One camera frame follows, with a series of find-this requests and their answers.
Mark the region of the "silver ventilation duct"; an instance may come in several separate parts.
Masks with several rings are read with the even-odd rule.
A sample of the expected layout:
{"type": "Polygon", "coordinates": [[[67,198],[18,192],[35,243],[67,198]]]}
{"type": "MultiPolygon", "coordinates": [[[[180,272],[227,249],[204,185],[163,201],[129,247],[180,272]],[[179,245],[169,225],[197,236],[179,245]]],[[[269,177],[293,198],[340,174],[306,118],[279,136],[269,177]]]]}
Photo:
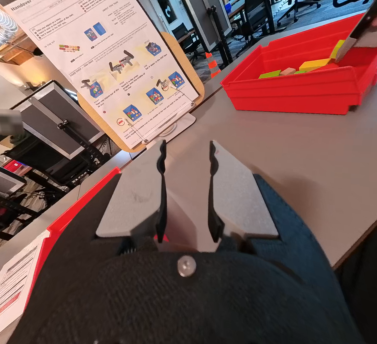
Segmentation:
{"type": "Polygon", "coordinates": [[[0,7],[0,45],[6,45],[16,38],[18,25],[16,21],[0,7]]]}

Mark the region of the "red plastic bin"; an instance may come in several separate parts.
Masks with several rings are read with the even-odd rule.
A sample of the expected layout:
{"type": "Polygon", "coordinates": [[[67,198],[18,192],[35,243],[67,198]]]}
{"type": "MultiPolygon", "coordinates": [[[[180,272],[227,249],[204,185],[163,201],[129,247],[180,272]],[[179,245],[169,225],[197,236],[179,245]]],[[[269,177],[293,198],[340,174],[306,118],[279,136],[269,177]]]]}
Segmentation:
{"type": "Polygon", "coordinates": [[[96,194],[115,176],[120,175],[120,168],[113,168],[105,177],[97,182],[89,191],[79,198],[69,209],[47,227],[49,237],[43,243],[56,241],[72,219],[96,196],[96,194]]]}
{"type": "Polygon", "coordinates": [[[329,58],[363,14],[258,45],[222,81],[236,110],[346,115],[376,86],[376,48],[354,48],[335,62],[300,72],[305,61],[329,58]],[[262,73],[295,68],[283,77],[259,79],[262,73]]]}

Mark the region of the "black phone icon sign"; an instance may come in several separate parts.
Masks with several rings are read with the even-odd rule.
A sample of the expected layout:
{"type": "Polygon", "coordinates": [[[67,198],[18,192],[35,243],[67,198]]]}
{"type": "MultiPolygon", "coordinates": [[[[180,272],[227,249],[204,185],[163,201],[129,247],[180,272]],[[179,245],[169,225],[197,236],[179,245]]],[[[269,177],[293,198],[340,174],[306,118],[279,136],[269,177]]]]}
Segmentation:
{"type": "Polygon", "coordinates": [[[172,3],[170,0],[157,0],[157,3],[163,15],[164,21],[168,25],[168,28],[172,30],[174,28],[172,26],[175,25],[178,20],[172,3]]]}

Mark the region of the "yellow orange wooden block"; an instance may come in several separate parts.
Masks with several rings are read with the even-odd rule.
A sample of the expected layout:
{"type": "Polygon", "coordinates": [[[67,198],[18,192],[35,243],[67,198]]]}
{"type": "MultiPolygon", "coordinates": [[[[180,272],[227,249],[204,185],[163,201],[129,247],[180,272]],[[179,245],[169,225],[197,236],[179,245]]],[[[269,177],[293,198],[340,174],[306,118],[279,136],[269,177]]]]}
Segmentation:
{"type": "Polygon", "coordinates": [[[326,59],[316,59],[316,60],[310,60],[310,61],[305,61],[304,63],[301,64],[299,67],[300,72],[311,72],[313,70],[325,67],[328,65],[330,62],[332,62],[331,58],[326,58],[326,59]]]}

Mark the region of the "yellow-green wooden block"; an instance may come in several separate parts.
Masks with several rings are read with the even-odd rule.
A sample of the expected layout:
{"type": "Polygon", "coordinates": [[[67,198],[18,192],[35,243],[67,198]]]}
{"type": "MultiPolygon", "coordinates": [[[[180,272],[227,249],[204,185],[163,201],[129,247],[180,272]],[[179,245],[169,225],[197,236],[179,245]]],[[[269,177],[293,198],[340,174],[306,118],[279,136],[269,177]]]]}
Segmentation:
{"type": "Polygon", "coordinates": [[[345,40],[339,40],[337,44],[334,46],[329,58],[330,59],[336,59],[337,58],[337,53],[339,49],[342,47],[342,45],[345,43],[345,40]]]}

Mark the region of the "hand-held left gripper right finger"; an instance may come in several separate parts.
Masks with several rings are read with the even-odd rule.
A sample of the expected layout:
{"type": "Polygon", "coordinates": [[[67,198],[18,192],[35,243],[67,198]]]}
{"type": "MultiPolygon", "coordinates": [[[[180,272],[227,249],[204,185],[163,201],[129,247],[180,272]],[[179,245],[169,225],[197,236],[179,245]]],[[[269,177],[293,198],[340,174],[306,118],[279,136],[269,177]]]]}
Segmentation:
{"type": "Polygon", "coordinates": [[[208,227],[214,243],[224,237],[276,239],[279,234],[253,172],[217,141],[210,141],[208,227]]]}

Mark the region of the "red storage box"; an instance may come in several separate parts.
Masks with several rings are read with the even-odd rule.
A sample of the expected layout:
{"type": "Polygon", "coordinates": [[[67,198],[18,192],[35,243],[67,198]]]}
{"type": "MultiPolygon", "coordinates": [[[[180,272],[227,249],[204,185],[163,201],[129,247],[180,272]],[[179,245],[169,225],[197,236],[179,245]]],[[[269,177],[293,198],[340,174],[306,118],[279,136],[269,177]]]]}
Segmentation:
{"type": "Polygon", "coordinates": [[[24,173],[24,170],[27,169],[26,165],[24,165],[23,163],[20,163],[16,160],[9,160],[2,167],[4,169],[16,174],[16,175],[19,175],[19,176],[22,176],[23,173],[24,173]]]}

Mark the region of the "instruction poster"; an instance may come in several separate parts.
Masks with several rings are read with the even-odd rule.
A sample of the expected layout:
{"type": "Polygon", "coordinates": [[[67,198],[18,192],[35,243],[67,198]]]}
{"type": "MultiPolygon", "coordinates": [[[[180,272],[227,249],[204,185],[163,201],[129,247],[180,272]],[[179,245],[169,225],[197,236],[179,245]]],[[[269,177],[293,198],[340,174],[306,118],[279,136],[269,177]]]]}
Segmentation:
{"type": "Polygon", "coordinates": [[[138,0],[1,0],[1,6],[124,150],[144,148],[200,101],[138,0]]]}

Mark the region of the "grey panel board on stand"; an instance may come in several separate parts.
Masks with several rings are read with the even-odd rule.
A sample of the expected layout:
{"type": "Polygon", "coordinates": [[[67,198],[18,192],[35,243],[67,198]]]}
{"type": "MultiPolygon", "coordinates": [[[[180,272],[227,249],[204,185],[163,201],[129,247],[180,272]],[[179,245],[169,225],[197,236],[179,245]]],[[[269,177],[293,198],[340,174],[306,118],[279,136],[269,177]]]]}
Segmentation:
{"type": "Polygon", "coordinates": [[[227,36],[232,33],[223,0],[181,0],[206,52],[218,49],[223,66],[233,62],[227,36]]]}
{"type": "Polygon", "coordinates": [[[25,130],[68,159],[79,155],[84,147],[59,129],[59,124],[66,121],[89,144],[104,134],[80,107],[77,94],[54,80],[38,88],[13,110],[21,113],[25,130]]]}

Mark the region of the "white paper with red print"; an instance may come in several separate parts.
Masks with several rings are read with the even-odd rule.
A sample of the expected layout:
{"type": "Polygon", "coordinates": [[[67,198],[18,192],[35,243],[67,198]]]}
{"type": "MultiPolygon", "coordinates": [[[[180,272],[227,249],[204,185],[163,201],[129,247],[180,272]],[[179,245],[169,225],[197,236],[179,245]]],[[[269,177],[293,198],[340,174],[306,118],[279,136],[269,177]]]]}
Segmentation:
{"type": "Polygon", "coordinates": [[[2,267],[0,272],[0,331],[24,312],[36,265],[45,238],[45,230],[2,267]]]}

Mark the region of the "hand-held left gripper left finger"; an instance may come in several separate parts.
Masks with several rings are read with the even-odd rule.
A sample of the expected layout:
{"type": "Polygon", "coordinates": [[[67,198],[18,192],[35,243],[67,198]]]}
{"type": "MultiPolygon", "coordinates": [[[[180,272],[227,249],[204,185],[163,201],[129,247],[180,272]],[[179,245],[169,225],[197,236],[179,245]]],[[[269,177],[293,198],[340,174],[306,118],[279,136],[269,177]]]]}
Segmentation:
{"type": "Polygon", "coordinates": [[[167,225],[166,145],[166,140],[159,140],[121,172],[97,227],[98,237],[157,237],[163,242],[167,225]]]}

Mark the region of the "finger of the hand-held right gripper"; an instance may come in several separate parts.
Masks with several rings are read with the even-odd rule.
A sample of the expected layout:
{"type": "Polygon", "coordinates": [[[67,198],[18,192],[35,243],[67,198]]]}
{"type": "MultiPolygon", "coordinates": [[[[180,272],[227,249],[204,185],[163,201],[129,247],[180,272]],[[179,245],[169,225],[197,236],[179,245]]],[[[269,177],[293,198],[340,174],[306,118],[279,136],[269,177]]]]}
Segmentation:
{"type": "Polygon", "coordinates": [[[336,54],[339,62],[351,48],[376,48],[377,47],[377,6],[371,5],[364,13],[354,29],[336,54]]]}

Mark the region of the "orange traffic cone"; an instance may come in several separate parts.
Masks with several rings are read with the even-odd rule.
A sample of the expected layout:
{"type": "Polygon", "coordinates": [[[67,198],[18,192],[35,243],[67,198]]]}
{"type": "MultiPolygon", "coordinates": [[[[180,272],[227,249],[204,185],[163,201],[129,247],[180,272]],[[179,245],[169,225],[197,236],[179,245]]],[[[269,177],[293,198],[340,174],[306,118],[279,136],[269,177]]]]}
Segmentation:
{"type": "Polygon", "coordinates": [[[212,53],[206,52],[205,56],[206,56],[209,70],[210,70],[211,79],[213,79],[215,76],[217,76],[221,72],[221,70],[217,64],[216,59],[212,55],[212,53]]]}

